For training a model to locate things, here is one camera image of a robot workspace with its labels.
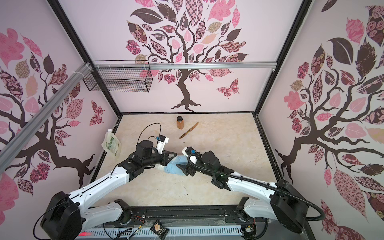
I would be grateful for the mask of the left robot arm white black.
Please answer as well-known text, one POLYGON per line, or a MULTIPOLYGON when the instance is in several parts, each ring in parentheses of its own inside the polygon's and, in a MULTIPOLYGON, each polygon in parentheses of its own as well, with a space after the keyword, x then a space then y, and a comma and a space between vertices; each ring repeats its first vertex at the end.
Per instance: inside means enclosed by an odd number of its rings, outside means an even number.
POLYGON ((126 160, 89 185, 69 194, 55 194, 40 223, 49 238, 74 240, 80 233, 105 223, 128 224, 133 212, 123 200, 118 199, 101 207, 93 205, 113 190, 133 181, 145 169, 155 165, 165 167, 176 157, 176 153, 164 149, 169 138, 160 135, 157 140, 156 145, 149 140, 141 141, 126 160))

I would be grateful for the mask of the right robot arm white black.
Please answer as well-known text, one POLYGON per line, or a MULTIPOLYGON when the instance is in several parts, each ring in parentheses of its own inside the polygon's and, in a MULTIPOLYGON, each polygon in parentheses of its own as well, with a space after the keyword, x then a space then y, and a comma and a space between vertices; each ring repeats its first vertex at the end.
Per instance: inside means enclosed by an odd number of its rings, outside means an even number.
POLYGON ((222 165, 212 151, 200 154, 186 148, 175 165, 179 174, 193 177, 201 173, 210 176, 211 183, 219 189, 246 194, 239 203, 242 217, 277 220, 293 233, 302 232, 309 206, 287 181, 273 183, 248 178, 222 165))

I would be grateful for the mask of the wooden knife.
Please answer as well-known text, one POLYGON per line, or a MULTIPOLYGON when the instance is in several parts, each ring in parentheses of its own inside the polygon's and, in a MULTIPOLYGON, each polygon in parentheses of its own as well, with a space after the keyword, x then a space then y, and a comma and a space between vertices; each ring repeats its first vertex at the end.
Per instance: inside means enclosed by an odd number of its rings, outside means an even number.
POLYGON ((185 133, 183 133, 179 139, 182 139, 184 138, 186 135, 188 135, 188 133, 190 133, 191 131, 193 131, 197 126, 198 126, 199 122, 195 123, 189 130, 187 130, 185 133))

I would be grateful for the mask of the amber spice jar black lid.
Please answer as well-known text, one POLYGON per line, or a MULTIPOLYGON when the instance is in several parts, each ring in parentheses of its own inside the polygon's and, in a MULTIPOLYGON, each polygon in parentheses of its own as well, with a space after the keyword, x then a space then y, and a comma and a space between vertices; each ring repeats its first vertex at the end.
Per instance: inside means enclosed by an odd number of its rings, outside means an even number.
POLYGON ((177 128, 182 130, 184 128, 184 119, 182 116, 177 116, 177 128))

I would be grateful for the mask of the white green refill pouch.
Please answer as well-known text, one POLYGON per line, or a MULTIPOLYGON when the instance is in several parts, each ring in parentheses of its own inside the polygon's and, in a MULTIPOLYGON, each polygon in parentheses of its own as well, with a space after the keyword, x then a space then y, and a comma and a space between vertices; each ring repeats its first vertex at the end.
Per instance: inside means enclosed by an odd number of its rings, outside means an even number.
POLYGON ((115 159, 119 158, 122 145, 119 139, 113 133, 112 129, 107 130, 104 141, 102 143, 102 147, 108 155, 114 157, 115 159))

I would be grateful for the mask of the small black brown packet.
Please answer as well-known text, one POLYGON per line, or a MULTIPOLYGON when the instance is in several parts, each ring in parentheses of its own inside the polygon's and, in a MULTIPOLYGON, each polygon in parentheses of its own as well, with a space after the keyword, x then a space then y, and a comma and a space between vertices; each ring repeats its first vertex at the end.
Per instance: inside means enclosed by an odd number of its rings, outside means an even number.
POLYGON ((168 228, 164 227, 159 220, 155 221, 150 230, 156 234, 160 240, 164 240, 170 231, 168 228))

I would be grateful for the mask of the red marker pen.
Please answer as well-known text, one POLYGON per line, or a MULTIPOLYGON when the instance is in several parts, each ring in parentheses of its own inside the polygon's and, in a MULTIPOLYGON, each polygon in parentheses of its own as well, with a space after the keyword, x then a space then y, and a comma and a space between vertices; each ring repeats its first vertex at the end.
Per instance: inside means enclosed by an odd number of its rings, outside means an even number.
POLYGON ((79 237, 89 237, 92 235, 93 235, 93 233, 90 233, 90 232, 82 232, 79 234, 79 237))

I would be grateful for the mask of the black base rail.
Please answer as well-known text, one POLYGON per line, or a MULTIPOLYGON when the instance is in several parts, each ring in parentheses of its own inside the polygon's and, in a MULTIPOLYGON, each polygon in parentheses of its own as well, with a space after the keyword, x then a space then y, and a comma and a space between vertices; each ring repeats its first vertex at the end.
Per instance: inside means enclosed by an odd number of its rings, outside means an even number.
POLYGON ((141 206, 131 207, 123 200, 86 210, 81 218, 83 230, 104 223, 133 225, 159 220, 162 224, 172 221, 223 220, 226 224, 247 225, 265 220, 278 221, 288 230, 300 233, 306 222, 308 206, 291 200, 261 200, 243 198, 237 205, 206 206, 141 206))

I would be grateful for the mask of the rear aluminium rail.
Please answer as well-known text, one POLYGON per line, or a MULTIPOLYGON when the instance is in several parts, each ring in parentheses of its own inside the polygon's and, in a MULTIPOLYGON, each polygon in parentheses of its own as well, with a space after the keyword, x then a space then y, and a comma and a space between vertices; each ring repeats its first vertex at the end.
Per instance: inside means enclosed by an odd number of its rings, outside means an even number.
POLYGON ((238 62, 238 63, 94 63, 96 68, 147 68, 151 70, 176 70, 176 69, 274 69, 275 62, 238 62))

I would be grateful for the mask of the aluminium rail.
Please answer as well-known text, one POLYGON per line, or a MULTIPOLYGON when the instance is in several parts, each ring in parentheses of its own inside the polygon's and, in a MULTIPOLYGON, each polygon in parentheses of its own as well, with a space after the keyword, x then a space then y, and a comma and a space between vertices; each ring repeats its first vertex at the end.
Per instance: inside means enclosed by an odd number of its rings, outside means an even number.
POLYGON ((275 62, 238 62, 238 63, 94 63, 96 68, 147 68, 151 70, 176 70, 176 69, 274 69, 275 62))
POLYGON ((16 158, 23 147, 31 140, 44 122, 51 116, 70 91, 91 71, 90 63, 83 63, 73 75, 54 94, 32 119, 23 127, 9 144, 1 151, 1 173, 16 158))

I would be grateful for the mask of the left aluminium rail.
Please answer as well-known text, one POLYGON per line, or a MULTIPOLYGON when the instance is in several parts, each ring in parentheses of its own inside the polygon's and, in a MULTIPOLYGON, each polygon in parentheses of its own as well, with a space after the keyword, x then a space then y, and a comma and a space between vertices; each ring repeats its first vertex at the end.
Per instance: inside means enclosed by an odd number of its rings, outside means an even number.
POLYGON ((9 144, 1 151, 1 173, 16 158, 23 147, 31 140, 44 122, 51 116, 70 91, 91 71, 90 63, 83 63, 73 75, 54 94, 32 119, 23 127, 9 144))

